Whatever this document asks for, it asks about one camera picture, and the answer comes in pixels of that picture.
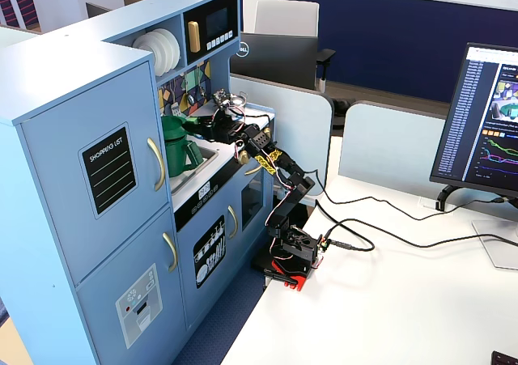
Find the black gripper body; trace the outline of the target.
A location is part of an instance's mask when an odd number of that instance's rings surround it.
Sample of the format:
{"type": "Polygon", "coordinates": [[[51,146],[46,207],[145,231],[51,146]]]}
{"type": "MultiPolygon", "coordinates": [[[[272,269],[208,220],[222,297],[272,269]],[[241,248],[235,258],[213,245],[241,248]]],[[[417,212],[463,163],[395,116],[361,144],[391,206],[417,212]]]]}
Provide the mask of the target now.
{"type": "Polygon", "coordinates": [[[231,144],[238,140],[248,141],[248,136],[244,132],[245,124],[233,120],[227,114],[218,112],[210,122],[211,141],[224,144],[231,144]]]}

